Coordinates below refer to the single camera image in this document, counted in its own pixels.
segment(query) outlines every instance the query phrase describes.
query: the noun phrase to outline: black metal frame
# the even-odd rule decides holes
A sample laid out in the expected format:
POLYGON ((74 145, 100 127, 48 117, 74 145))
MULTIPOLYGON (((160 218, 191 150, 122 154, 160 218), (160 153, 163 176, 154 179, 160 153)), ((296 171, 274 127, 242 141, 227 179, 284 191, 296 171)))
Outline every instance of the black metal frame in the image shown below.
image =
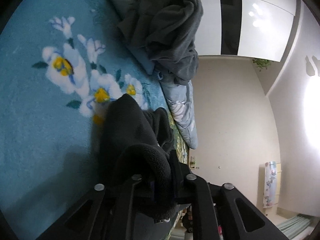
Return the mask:
MULTIPOLYGON (((175 150, 170 164, 175 202, 192 204, 194 240, 219 240, 218 217, 225 240, 287 240, 232 184, 207 183, 179 163, 175 150)), ((139 206, 154 204, 148 185, 133 176, 117 187, 93 188, 37 240, 131 240, 139 206)))

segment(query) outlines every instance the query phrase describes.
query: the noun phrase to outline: blue blanket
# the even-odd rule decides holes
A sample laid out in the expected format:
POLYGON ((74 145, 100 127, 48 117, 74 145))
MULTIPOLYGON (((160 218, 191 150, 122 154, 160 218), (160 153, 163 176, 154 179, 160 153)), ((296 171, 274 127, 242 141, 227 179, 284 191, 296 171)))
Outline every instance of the blue blanket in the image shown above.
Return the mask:
POLYGON ((110 102, 127 93, 142 109, 168 109, 118 22, 108 0, 23 0, 0 35, 0 209, 20 239, 35 239, 97 182, 110 102))

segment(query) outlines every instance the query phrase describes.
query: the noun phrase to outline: yellow flower center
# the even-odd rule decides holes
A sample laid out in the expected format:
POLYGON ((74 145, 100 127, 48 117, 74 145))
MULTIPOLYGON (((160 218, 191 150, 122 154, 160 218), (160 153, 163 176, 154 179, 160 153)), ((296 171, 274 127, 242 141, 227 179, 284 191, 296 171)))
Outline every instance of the yellow flower center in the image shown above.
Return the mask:
POLYGON ((97 103, 103 103, 110 100, 110 95, 103 88, 98 88, 94 93, 94 97, 96 98, 97 103))
POLYGON ((127 94, 129 94, 131 96, 135 96, 136 95, 136 89, 134 88, 134 85, 131 85, 131 84, 128 85, 127 94))
POLYGON ((52 67, 59 71, 62 76, 69 76, 73 74, 73 68, 70 62, 63 57, 57 57, 53 61, 52 67))

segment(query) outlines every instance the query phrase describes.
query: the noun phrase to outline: white flower pattern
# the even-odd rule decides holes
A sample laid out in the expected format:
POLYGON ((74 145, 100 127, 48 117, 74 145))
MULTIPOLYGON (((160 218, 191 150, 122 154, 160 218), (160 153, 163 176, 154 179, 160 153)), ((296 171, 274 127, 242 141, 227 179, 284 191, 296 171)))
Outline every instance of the white flower pattern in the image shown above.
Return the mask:
POLYGON ((124 89, 127 94, 132 96, 134 100, 138 103, 142 110, 148 109, 148 103, 143 95, 143 89, 141 82, 136 78, 132 77, 130 74, 124 76, 124 89))
POLYGON ((70 39, 72 38, 71 25, 75 22, 75 20, 76 19, 71 16, 67 19, 65 17, 62 17, 61 19, 54 17, 53 19, 49 20, 49 22, 54 29, 62 31, 66 39, 70 39))
POLYGON ((196 125, 196 121, 195 121, 195 119, 193 118, 193 119, 192 119, 192 122, 191 122, 191 125, 190 125, 191 131, 193 131, 195 125, 196 125))
POLYGON ((66 94, 74 91, 84 98, 89 94, 85 62, 77 49, 63 45, 63 54, 57 48, 45 47, 42 58, 48 64, 46 77, 66 94))
POLYGON ((87 55, 90 63, 97 64, 98 55, 105 52, 106 46, 101 44, 101 41, 94 41, 93 38, 88 40, 81 34, 78 34, 78 40, 87 49, 87 55))
POLYGON ((184 101, 176 101, 169 104, 172 117, 176 122, 181 122, 183 118, 183 110, 186 107, 184 101))
POLYGON ((84 98, 79 111, 83 116, 96 114, 104 119, 107 103, 117 100, 123 93, 113 75, 100 74, 98 70, 91 71, 90 87, 93 95, 84 98))

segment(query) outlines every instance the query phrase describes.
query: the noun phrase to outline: hanging plant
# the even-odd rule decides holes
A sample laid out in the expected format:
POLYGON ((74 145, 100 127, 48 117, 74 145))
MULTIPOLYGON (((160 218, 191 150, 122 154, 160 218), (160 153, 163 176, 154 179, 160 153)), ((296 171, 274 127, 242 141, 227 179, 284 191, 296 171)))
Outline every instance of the hanging plant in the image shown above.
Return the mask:
POLYGON ((268 69, 268 66, 271 65, 271 61, 267 59, 262 59, 262 58, 254 58, 252 60, 253 63, 256 64, 256 67, 259 68, 259 72, 262 69, 268 69))

